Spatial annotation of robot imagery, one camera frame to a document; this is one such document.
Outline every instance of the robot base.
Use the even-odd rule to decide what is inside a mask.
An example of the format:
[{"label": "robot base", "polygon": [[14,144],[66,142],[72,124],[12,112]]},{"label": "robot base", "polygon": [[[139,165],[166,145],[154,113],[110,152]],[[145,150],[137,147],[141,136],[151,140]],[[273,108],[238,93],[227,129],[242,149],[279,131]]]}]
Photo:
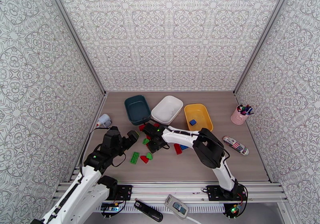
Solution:
[{"label": "robot base", "polygon": [[113,196],[108,196],[106,200],[130,200],[132,185],[118,185]]},{"label": "robot base", "polygon": [[231,195],[230,192],[224,191],[219,185],[208,185],[206,187],[209,201],[243,201],[247,200],[246,192],[244,187],[241,185],[237,186],[235,194]]}]

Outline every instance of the black mounting plate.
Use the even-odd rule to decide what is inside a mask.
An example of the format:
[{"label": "black mounting plate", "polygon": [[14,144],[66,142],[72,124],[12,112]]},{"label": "black mounting plate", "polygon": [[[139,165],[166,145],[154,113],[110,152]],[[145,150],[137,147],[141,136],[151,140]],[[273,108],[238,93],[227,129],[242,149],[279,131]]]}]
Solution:
[{"label": "black mounting plate", "polygon": [[246,193],[244,191],[244,187],[241,185],[238,185],[237,188],[237,194],[239,195],[235,195],[232,198],[226,198],[223,195],[223,192],[221,191],[221,187],[219,185],[208,185],[206,187],[206,189],[208,190],[208,198],[209,201],[236,201],[236,202],[241,202],[241,197],[243,201],[246,201]]},{"label": "black mounting plate", "polygon": [[115,198],[107,198],[106,200],[130,200],[132,193],[132,185],[118,185]]}]

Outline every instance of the pink pen holder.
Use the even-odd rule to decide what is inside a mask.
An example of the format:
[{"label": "pink pen holder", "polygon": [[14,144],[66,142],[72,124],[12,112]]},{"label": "pink pen holder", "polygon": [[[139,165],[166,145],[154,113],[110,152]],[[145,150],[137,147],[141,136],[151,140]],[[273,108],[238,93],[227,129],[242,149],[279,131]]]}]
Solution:
[{"label": "pink pen holder", "polygon": [[237,109],[235,109],[235,111],[231,115],[231,121],[236,125],[241,125],[244,123],[248,116],[249,115],[242,115],[240,112],[238,112]]}]

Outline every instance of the dark teal bin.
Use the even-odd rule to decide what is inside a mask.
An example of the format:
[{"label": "dark teal bin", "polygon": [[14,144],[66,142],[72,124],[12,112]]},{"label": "dark teal bin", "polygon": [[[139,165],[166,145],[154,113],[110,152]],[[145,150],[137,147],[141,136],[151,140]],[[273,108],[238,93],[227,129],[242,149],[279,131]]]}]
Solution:
[{"label": "dark teal bin", "polygon": [[124,101],[127,115],[133,125],[141,125],[151,118],[151,111],[144,96],[129,97]]}]

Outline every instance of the black usb device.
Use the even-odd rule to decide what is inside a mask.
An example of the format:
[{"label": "black usb device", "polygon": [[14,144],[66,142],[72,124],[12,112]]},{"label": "black usb device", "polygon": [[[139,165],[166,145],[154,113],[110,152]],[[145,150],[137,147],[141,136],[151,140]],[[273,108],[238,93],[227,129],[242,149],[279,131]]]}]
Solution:
[{"label": "black usb device", "polygon": [[134,207],[141,211],[142,213],[146,214],[147,216],[151,217],[153,220],[157,222],[161,222],[163,219],[163,215],[155,210],[154,208],[151,208],[150,206],[146,205],[145,203],[135,199]]}]

